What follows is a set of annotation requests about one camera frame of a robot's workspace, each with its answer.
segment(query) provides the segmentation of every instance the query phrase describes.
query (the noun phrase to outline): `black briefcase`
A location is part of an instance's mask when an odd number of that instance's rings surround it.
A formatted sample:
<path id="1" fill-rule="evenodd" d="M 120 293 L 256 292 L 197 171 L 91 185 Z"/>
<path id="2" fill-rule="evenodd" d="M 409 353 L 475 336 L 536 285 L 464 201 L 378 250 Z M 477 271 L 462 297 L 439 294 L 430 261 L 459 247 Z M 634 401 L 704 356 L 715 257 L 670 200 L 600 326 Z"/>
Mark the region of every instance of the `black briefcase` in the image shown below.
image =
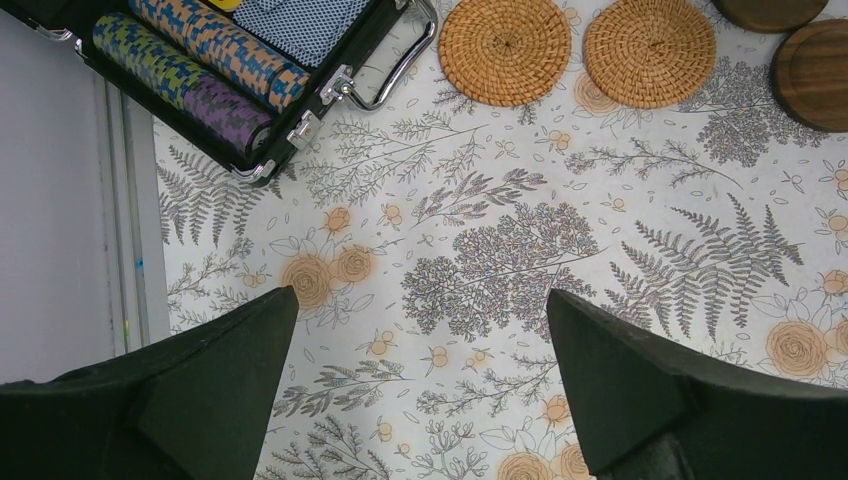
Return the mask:
<path id="1" fill-rule="evenodd" d="M 431 0 L 0 0 L 0 7 L 51 40 L 75 42 L 88 66 L 256 186 L 309 148 L 336 102 L 380 109 L 438 29 Z M 363 98 L 353 77 L 410 7 L 423 12 L 424 33 L 377 95 Z"/>

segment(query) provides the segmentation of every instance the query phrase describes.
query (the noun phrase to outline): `black object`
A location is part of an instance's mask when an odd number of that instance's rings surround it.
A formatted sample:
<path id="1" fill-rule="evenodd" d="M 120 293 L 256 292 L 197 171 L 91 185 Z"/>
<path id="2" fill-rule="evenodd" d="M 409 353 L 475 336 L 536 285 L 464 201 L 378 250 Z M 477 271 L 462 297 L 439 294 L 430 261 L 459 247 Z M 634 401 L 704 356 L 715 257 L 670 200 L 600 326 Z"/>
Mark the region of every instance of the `black object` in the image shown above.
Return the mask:
<path id="1" fill-rule="evenodd" d="M 0 387 L 0 478 L 252 479 L 297 311 L 276 289 L 52 382 Z"/>
<path id="2" fill-rule="evenodd" d="M 848 478 L 848 392 L 727 364 L 563 291 L 547 309 L 598 480 Z"/>
<path id="3" fill-rule="evenodd" d="M 435 39 L 438 22 L 435 7 L 430 0 L 414 2 L 421 6 L 429 23 L 423 36 L 390 73 L 375 102 L 385 100 L 391 90 L 401 83 L 399 80 L 415 60 Z M 77 52 L 88 66 L 197 145 L 237 179 L 255 186 L 263 186 L 279 174 L 300 149 L 308 147 L 309 141 L 322 126 L 321 119 L 336 101 L 348 97 L 353 100 L 352 105 L 365 110 L 376 110 L 382 106 L 382 101 L 376 105 L 373 102 L 358 102 L 357 98 L 361 97 L 355 95 L 355 90 L 348 92 L 343 88 L 354 85 L 345 83 L 345 78 L 340 74 L 346 73 L 346 76 L 352 77 L 359 71 L 412 3 L 412 0 L 370 0 L 324 63 L 318 68 L 304 68 L 310 73 L 309 82 L 305 87 L 306 93 L 292 102 L 284 114 L 276 117 L 268 140 L 249 157 L 244 157 L 231 145 L 211 135 L 202 125 L 159 98 L 141 81 L 94 48 L 91 41 L 94 24 L 107 13 L 131 14 L 126 0 L 0 0 L 0 8 L 53 40 L 71 39 L 70 34 L 78 37 Z M 328 86 L 336 86 L 339 93 L 334 95 L 331 91 L 324 94 Z"/>

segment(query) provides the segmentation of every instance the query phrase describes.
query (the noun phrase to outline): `purple poker chip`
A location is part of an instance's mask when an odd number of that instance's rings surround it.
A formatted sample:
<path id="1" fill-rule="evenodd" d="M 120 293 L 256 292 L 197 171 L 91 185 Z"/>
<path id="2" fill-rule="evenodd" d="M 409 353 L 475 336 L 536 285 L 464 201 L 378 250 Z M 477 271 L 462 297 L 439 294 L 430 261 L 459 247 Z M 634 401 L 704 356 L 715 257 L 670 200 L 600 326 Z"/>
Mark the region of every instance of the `purple poker chip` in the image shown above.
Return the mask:
<path id="1" fill-rule="evenodd" d="M 270 134 L 271 115 L 211 73 L 189 88 L 184 108 L 244 156 L 249 156 Z"/>

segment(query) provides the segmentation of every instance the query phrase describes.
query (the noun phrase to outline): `table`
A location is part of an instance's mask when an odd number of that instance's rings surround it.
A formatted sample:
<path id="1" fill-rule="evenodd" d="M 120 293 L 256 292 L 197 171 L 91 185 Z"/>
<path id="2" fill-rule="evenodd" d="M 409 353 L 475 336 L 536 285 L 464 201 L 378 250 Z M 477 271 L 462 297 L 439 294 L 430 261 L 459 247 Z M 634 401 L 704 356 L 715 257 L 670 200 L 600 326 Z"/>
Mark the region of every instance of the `table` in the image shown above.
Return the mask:
<path id="1" fill-rule="evenodd" d="M 579 50 L 540 102 L 479 105 L 431 51 L 388 107 L 337 107 L 258 190 L 157 125 L 172 331 L 278 285 L 299 294 L 257 478 L 589 478 L 551 288 L 745 368 L 848 386 L 846 136 L 775 105 L 781 35 L 697 2 L 715 73 L 667 109 L 606 98 Z M 562 3 L 575 45 L 596 7 Z M 822 18 L 844 15 L 831 2 Z"/>

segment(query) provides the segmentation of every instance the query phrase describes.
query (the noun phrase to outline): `poker chip stack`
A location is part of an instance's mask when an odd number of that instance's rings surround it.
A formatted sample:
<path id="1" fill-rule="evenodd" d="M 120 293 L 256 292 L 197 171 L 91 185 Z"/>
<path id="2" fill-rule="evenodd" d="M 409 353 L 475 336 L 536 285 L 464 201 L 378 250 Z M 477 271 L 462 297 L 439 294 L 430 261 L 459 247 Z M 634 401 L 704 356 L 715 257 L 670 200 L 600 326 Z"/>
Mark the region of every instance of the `poker chip stack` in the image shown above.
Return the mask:
<path id="1" fill-rule="evenodd" d="M 249 156 L 270 133 L 271 115 L 141 23 L 112 13 L 98 20 L 95 47 L 163 100 Z"/>
<path id="2" fill-rule="evenodd" d="M 309 74 L 199 0 L 130 0 L 131 10 L 272 110 L 282 113 Z"/>

